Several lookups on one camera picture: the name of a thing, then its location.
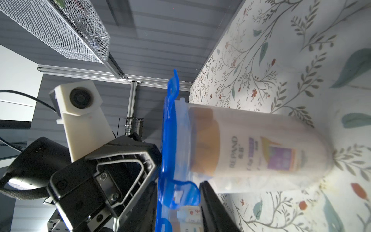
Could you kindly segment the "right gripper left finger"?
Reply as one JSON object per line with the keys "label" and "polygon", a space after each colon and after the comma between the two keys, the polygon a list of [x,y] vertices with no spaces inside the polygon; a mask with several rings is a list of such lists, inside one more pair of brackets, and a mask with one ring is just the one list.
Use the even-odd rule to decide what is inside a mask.
{"label": "right gripper left finger", "polygon": [[152,181],[115,219],[113,231],[154,232],[156,230],[156,212],[157,182]]}

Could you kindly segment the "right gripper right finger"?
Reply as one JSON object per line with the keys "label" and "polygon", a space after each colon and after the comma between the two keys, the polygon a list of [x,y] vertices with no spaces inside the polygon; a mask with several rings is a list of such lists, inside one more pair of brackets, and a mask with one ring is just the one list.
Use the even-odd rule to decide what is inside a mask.
{"label": "right gripper right finger", "polygon": [[203,226],[205,232],[240,232],[228,215],[209,182],[200,184]]}

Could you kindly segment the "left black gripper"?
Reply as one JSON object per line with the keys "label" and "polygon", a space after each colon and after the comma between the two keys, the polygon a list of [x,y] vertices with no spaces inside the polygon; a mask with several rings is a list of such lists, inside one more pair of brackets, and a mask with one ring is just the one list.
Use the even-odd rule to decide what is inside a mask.
{"label": "left black gripper", "polygon": [[161,159],[156,145],[121,136],[54,173],[47,191],[69,231],[99,232],[156,182]]}

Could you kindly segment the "blue-lid clear container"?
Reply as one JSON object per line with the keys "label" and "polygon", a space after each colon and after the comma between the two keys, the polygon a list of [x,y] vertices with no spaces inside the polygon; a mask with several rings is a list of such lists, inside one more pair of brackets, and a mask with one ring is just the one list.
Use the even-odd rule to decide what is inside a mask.
{"label": "blue-lid clear container", "polygon": [[156,231],[204,232],[200,184],[219,194],[268,192],[267,227],[300,232],[303,210],[284,190],[305,189],[327,174],[330,147],[312,127],[290,116],[187,103],[168,82],[162,127]]}

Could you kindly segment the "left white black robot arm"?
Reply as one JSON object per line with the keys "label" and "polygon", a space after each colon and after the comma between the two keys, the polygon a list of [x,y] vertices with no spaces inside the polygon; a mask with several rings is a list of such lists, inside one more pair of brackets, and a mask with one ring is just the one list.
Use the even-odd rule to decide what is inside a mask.
{"label": "left white black robot arm", "polygon": [[156,145],[136,133],[116,137],[91,80],[59,85],[49,95],[68,145],[35,140],[8,167],[1,193],[51,198],[69,232],[104,231],[112,218],[119,232],[154,231],[161,165]]}

